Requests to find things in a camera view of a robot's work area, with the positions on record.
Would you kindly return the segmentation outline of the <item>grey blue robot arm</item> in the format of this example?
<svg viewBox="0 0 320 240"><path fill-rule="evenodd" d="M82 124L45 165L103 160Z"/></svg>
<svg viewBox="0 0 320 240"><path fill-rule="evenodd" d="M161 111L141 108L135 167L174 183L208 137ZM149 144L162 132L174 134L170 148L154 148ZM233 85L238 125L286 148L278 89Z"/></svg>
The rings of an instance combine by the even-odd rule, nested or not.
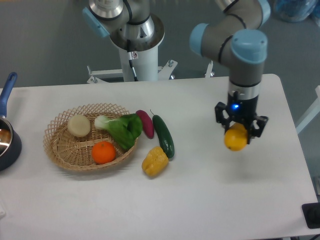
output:
<svg viewBox="0 0 320 240"><path fill-rule="evenodd" d="M258 138L268 122L256 112L268 39L260 27L271 8L266 0L219 0L224 19L217 25L200 23L189 37L190 49L229 69L227 103L215 106L217 123L226 131L231 122ZM91 0L82 10L87 25L100 37L110 37L121 56L127 82L158 79L158 46L165 31L148 0Z"/></svg>

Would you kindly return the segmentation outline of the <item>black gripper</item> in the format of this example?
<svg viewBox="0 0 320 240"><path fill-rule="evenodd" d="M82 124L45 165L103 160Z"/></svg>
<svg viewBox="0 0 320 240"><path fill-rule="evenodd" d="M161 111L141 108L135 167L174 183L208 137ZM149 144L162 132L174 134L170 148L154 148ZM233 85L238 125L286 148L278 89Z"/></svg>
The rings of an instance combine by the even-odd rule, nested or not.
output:
<svg viewBox="0 0 320 240"><path fill-rule="evenodd" d="M216 122L221 124L225 133L229 130L231 122L246 125L249 145L252 139L261 137L269 120L267 116L257 115L258 99L258 95L243 99L238 91L228 93L227 105L220 101L214 107Z"/></svg>

